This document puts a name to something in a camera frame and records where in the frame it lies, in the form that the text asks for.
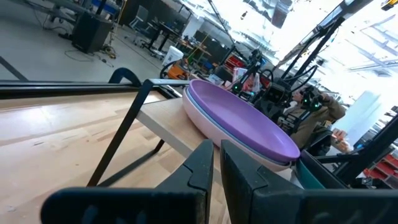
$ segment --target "desk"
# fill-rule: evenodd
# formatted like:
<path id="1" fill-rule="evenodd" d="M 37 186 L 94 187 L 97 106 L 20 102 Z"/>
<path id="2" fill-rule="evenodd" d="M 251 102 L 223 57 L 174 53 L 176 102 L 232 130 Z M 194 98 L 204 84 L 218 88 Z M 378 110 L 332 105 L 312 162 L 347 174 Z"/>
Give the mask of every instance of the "desk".
<path id="1" fill-rule="evenodd" d="M 169 28 L 168 26 L 166 26 L 166 24 L 164 24 L 163 22 L 154 22 L 153 24 L 157 27 L 157 30 L 156 30 L 156 33 L 155 33 L 155 35 L 153 36 L 153 38 L 150 40 L 150 43 L 149 43 L 149 45 L 147 46 L 147 48 L 148 48 L 150 51 L 152 51 L 151 48 L 152 48 L 154 42 L 155 42 L 155 41 L 157 40 L 157 38 L 159 37 L 160 32 L 163 31 L 163 32 L 166 33 L 166 35 L 165 35 L 165 37 L 163 38 L 163 41 L 162 41 L 162 43 L 160 44 L 159 48 L 157 49 L 159 52 L 161 52 L 161 51 L 162 51 L 162 48 L 163 48 L 163 46 L 164 46 L 164 44 L 166 43 L 167 39 L 170 37 L 170 34 L 173 34 L 173 35 L 178 36 L 178 33 L 176 33 L 174 30 L 172 30 L 171 28 Z"/>
<path id="2" fill-rule="evenodd" d="M 190 49 L 192 51 L 199 50 L 200 51 L 200 56 L 198 57 L 198 59 L 194 59 L 194 61 L 196 61 L 196 63 L 198 63 L 200 61 L 200 59 L 203 57 L 203 55 L 205 55 L 205 54 L 211 56 L 211 54 L 209 52 L 207 52 L 207 50 L 205 50 L 202 46 L 200 46 L 200 45 L 192 45 L 190 42 L 188 42 L 186 40 L 179 39 L 178 42 L 177 42 L 176 48 L 178 48 L 178 45 L 182 45 L 184 47 L 187 47 L 188 49 Z"/>

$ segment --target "purple plate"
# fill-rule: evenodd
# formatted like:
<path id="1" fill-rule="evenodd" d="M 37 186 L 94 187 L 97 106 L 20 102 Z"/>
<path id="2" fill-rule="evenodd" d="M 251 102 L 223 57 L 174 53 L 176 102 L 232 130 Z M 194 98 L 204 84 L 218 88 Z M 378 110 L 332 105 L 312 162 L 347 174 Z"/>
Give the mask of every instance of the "purple plate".
<path id="1" fill-rule="evenodd" d="M 188 90 L 211 118 L 258 153 L 279 162 L 300 157 L 298 147 L 283 130 L 232 93 L 203 80 L 192 80 Z"/>

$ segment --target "wooden table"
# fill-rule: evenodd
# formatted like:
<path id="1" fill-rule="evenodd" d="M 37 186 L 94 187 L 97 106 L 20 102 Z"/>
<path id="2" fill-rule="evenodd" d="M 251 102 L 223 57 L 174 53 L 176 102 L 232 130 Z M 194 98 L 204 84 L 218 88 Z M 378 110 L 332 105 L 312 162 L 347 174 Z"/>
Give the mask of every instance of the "wooden table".
<path id="1" fill-rule="evenodd" d="M 183 157 L 206 139 L 186 114 L 181 98 L 144 104 L 137 119 Z M 213 180 L 221 185 L 220 150 L 216 146 L 214 168 Z"/>

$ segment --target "black stand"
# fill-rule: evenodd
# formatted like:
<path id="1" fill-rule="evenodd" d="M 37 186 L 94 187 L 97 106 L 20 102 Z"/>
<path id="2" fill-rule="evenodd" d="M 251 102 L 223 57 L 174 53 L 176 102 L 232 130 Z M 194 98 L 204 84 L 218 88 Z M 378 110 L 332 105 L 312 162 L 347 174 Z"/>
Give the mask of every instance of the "black stand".
<path id="1" fill-rule="evenodd" d="M 152 90 L 152 87 L 154 85 L 157 85 L 157 86 L 177 85 L 177 86 L 179 86 L 179 85 L 188 85 L 188 84 L 189 84 L 189 81 L 181 81 L 181 80 L 151 80 L 151 79 L 145 80 L 145 82 L 142 84 L 142 87 L 139 90 L 136 98 L 132 102 L 132 105 L 131 105 L 129 111 L 127 112 L 122 123 L 120 124 L 119 129 L 116 131 L 116 134 L 114 135 L 111 143 L 109 144 L 107 150 L 105 151 L 104 156 L 102 157 L 97 168 L 95 169 L 94 174 L 91 176 L 91 179 L 87 184 L 88 187 L 98 185 L 98 182 L 100 181 L 106 168 L 108 167 L 109 163 L 111 162 L 111 159 L 113 158 L 114 154 L 116 153 L 116 150 L 118 150 L 118 147 L 122 143 L 123 138 L 129 131 L 131 124 L 137 117 L 137 115 L 141 109 L 141 106 L 144 104 L 145 99 L 147 98 L 150 91 Z M 109 186 L 109 185 L 115 183 L 115 181 L 119 180 L 121 177 L 126 175 L 129 171 L 135 169 L 137 166 L 141 165 L 146 160 L 148 160 L 148 158 L 150 158 L 152 155 L 159 152 L 160 148 L 163 146 L 163 143 L 164 143 L 164 141 L 160 140 L 158 145 L 156 146 L 156 148 L 153 151 L 142 156 L 136 162 L 133 162 L 132 164 L 127 166 L 125 169 L 114 174 L 112 177 L 105 180 L 103 183 L 101 183 L 99 185 L 105 187 L 105 186 Z"/>

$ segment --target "concrete floor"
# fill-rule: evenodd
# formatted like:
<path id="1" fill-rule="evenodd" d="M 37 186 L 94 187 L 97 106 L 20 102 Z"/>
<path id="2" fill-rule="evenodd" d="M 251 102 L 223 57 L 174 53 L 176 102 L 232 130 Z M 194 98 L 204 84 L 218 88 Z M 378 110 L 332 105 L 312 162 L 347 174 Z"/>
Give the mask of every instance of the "concrete floor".
<path id="1" fill-rule="evenodd" d="M 37 12 L 39 20 L 45 20 L 45 14 Z M 68 24 L 51 24 L 70 30 Z M 118 35 L 112 43 L 117 58 L 97 52 L 88 56 L 71 45 L 71 41 L 61 39 L 61 29 L 43 30 L 34 11 L 9 1 L 0 2 L 0 56 L 30 81 L 72 81 L 107 82 L 113 71 L 126 67 L 133 71 L 141 81 L 157 78 L 161 61 L 149 55 L 146 49 L 140 49 L 131 41 L 124 39 L 128 32 L 118 29 Z M 84 60 L 79 62 L 65 55 Z M 7 69 L 0 65 L 0 80 L 17 80 Z"/>

